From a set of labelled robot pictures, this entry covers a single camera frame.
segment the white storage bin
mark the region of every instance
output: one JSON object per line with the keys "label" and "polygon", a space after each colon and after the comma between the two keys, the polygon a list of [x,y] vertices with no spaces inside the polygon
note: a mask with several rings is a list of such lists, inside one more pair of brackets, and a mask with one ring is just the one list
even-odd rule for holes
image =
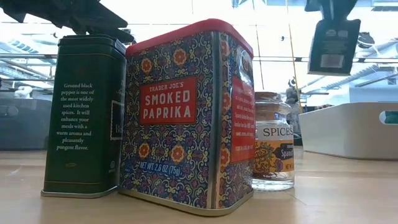
{"label": "white storage bin", "polygon": [[398,124],[384,124],[383,111],[398,111],[398,103],[346,103],[300,114],[304,150],[352,159],[398,159]]}

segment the wooden table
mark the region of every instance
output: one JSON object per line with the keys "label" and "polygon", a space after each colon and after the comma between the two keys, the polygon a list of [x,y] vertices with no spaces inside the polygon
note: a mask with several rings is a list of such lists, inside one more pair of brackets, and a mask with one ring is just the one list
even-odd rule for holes
{"label": "wooden table", "polygon": [[296,186],[256,192],[230,215],[205,218],[127,196],[42,198],[44,152],[0,152],[0,223],[397,223],[398,162],[296,149]]}

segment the cork lid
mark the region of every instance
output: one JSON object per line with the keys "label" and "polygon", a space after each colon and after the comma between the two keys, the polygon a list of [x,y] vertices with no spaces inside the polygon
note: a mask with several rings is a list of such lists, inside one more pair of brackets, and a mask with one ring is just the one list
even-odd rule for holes
{"label": "cork lid", "polygon": [[256,119],[257,120],[273,120],[275,113],[288,114],[290,106],[282,101],[278,93],[274,92],[255,92],[256,100]]}
{"label": "cork lid", "polygon": [[265,100],[265,99],[277,99],[280,98],[278,93],[274,92],[255,92],[254,93],[254,99],[257,100]]}

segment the dark green tin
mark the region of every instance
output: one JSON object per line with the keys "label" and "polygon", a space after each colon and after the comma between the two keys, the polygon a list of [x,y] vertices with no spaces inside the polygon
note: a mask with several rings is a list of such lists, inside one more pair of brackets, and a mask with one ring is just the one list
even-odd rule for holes
{"label": "dark green tin", "polygon": [[126,48],[107,35],[58,46],[42,195],[101,197],[117,186]]}

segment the blue patterned tin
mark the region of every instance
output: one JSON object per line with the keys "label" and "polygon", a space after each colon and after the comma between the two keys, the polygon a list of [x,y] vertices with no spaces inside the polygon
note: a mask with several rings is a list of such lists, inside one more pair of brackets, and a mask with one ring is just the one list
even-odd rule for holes
{"label": "blue patterned tin", "polygon": [[132,45],[119,192],[205,216],[252,196],[252,48],[208,19]]}

